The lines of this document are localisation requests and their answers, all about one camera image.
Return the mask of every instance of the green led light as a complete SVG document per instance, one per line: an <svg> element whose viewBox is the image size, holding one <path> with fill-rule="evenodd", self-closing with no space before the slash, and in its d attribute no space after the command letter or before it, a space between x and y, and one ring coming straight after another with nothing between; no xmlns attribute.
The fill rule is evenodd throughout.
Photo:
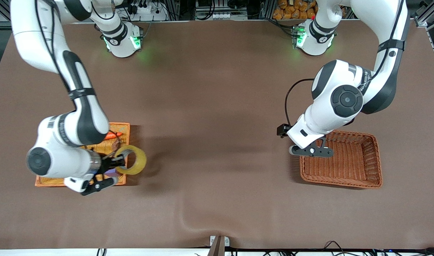
<svg viewBox="0 0 434 256"><path fill-rule="evenodd" d="M302 47L304 45L305 39L307 38L307 33L304 32L301 36L298 38L297 46Z"/></svg>
<svg viewBox="0 0 434 256"><path fill-rule="evenodd" d="M133 47L135 47L135 49L140 48L140 39L138 37L131 36L130 39L131 39L131 42L133 44Z"/></svg>

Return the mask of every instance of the orange tray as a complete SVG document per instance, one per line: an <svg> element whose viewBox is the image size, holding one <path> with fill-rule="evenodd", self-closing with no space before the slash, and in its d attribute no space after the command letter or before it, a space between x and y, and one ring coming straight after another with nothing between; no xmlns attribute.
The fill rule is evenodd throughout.
<svg viewBox="0 0 434 256"><path fill-rule="evenodd" d="M114 131L115 133L122 133L122 135L119 137L121 140L121 147L129 144L129 137L130 137L130 124L129 123L110 123L110 130ZM87 146L88 149L94 148L94 151L104 154L109 154L113 152L112 145L117 140L117 138L114 139L107 139L102 141L100 144L97 145L89 145ZM101 175L97 176L98 180L102 180ZM116 186L118 185L124 185L126 183L126 175L123 174L118 177L118 183L116 183ZM36 182L34 184L36 187L65 187L64 185L64 179L63 178L46 178L46 177L40 177L36 176Z"/></svg>
<svg viewBox="0 0 434 256"><path fill-rule="evenodd" d="M326 135L331 158L300 157L301 177L313 183L355 188L381 188L381 162L375 136L368 133L333 131Z"/></svg>

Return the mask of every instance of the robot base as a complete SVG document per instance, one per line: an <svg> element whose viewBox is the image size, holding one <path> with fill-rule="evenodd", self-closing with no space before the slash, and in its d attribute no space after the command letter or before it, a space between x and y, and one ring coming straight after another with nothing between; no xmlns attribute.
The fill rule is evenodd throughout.
<svg viewBox="0 0 434 256"><path fill-rule="evenodd" d="M133 53L141 51L144 38L142 28L130 22L124 22L124 24L126 24L128 28L128 33L118 45L113 45L111 41L108 42L105 37L103 38L107 44L108 51L119 58L129 57Z"/></svg>
<svg viewBox="0 0 434 256"><path fill-rule="evenodd" d="M318 56L323 54L330 46L334 35L329 39L327 37L320 38L324 43L317 42L317 40L311 35L310 26L312 26L312 20L306 20L303 23L294 26L291 29L293 34L293 48L302 49L306 54Z"/></svg>

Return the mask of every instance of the tape roll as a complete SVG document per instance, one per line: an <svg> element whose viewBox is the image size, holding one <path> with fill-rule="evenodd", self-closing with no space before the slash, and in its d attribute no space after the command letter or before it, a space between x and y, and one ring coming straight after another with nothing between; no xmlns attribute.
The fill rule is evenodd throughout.
<svg viewBox="0 0 434 256"><path fill-rule="evenodd" d="M146 161L147 161L146 154L144 153L143 150L135 146L127 145L121 147L116 151L116 156L122 154L124 158L126 158L130 153L135 154L135 162L133 163L132 167L130 167L129 169L127 169L125 166L116 167L116 170L119 173L127 174L127 175L135 175L140 173L146 166Z"/></svg>

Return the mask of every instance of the cable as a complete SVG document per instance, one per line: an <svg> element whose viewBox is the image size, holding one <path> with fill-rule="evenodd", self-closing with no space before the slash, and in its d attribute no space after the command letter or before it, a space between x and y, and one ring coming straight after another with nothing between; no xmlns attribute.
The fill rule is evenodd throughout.
<svg viewBox="0 0 434 256"><path fill-rule="evenodd" d="M126 11L126 13L127 13L127 18L129 19L129 21L131 21L131 18L130 18L130 14L129 14L129 12L127 11L127 8L126 8L126 6L125 5L123 5L123 8L124 8L124 10Z"/></svg>
<svg viewBox="0 0 434 256"><path fill-rule="evenodd" d="M96 256L99 256L99 254L100 254L100 248L97 250L97 255ZM105 256L107 254L107 250L106 249L102 249L102 256Z"/></svg>
<svg viewBox="0 0 434 256"><path fill-rule="evenodd" d="M42 24L40 23L40 16L39 16L39 11L38 11L38 0L35 1L34 3L35 8L36 8L36 17L37 17L37 24L39 25L40 28L42 28ZM51 50L50 47L48 47L47 44L47 38L45 37L45 32L42 30L42 38L43 38L43 42L45 43L45 46L48 50L48 53L50 54L51 60L53 60L53 64L55 66L55 68L58 70L58 74L59 77L61 78L67 92L70 92L70 88L66 82L66 79L64 78L63 74L61 73L61 70L59 69L59 65L58 62L56 60L56 57L54 55L54 26L55 26L55 19L54 19L54 8L51 6L51 18L53 19L53 28L51 30Z"/></svg>
<svg viewBox="0 0 434 256"><path fill-rule="evenodd" d="M396 16L396 18L395 18L394 26L392 27L391 36L389 36L389 41L392 40L393 37L394 37L395 28L397 27L397 23L398 23L398 20L399 20L399 18L400 18L400 14L402 13L403 3L404 3L404 0L402 0L402 1L400 2L400 5L399 5L398 11L397 11L397 16ZM375 72L375 74L372 76L372 78L370 78L370 81L371 81L373 78L375 78L375 77L378 75L378 73L380 72L381 67L384 65L384 62L386 61L386 58L387 58L387 54L388 54L388 52L389 52L389 48L387 48L387 49L385 50L383 60L381 60L381 63L380 63L380 65L379 65L378 69L376 70L376 72Z"/></svg>
<svg viewBox="0 0 434 256"><path fill-rule="evenodd" d="M291 34L285 28L292 29L292 26L282 25L277 20L271 20L269 18L261 18L262 20L269 21L270 23L274 24L275 26L279 27L285 34L288 34L289 36L298 37L296 34Z"/></svg>
<svg viewBox="0 0 434 256"><path fill-rule="evenodd" d="M95 7L94 7L94 4L93 4L92 2L91 2L91 6L92 6L92 9L94 10L94 12L96 13L96 15L99 16L99 18L101 18L102 20L105 20L105 21L108 21L108 20L113 19L114 16L115 16L115 14L116 14L116 11L114 11L114 12L113 12L113 16L111 16L110 18L103 18L103 17L100 16L99 13L96 11L96 9L95 9Z"/></svg>
<svg viewBox="0 0 434 256"><path fill-rule="evenodd" d="M167 14L166 12L168 12L168 13L170 13L171 15L178 17L178 19L181 18L180 15L171 12L171 11L168 9L168 6L167 6L166 4L164 4L164 5L165 5L165 6L162 5L162 9L163 9L163 12L164 12L165 14Z"/></svg>
<svg viewBox="0 0 434 256"><path fill-rule="evenodd" d="M332 245L332 244L335 244L341 251L343 251L343 249L340 247L340 245L336 242L336 241L334 241L334 240L332 240L332 241L328 241L327 243L326 243L326 245L324 245L324 248L323 248L323 250L324 249L326 249L326 248L328 248L330 245Z"/></svg>
<svg viewBox="0 0 434 256"><path fill-rule="evenodd" d="M207 15L204 18L198 18L198 17L194 16L194 14L193 14L193 8L190 9L190 7L189 7L189 0L187 0L187 6L189 8L190 18L193 16L196 20L200 20L200 21L205 21L205 20L211 18L212 15L215 12L215 9L216 9L215 0L211 0L211 1L212 1L212 3L209 5L209 12L207 13Z"/></svg>
<svg viewBox="0 0 434 256"><path fill-rule="evenodd" d="M291 126L291 123L290 123L290 118L288 117L288 109L287 109L288 95L290 94L291 90L292 90L292 89L293 89L293 88L294 88L298 83L303 82L303 81L313 81L313 80L314 80L314 78L301 79L301 80L297 81L296 83L294 83L294 84L291 86L291 88L288 90L287 95L285 96L285 115L287 116L287 123L288 123L289 126Z"/></svg>
<svg viewBox="0 0 434 256"><path fill-rule="evenodd" d="M143 39L147 36L147 33L149 32L149 29L151 28L152 21L154 21L154 16L152 16L152 20L149 22L149 26L146 29L146 33L143 34Z"/></svg>

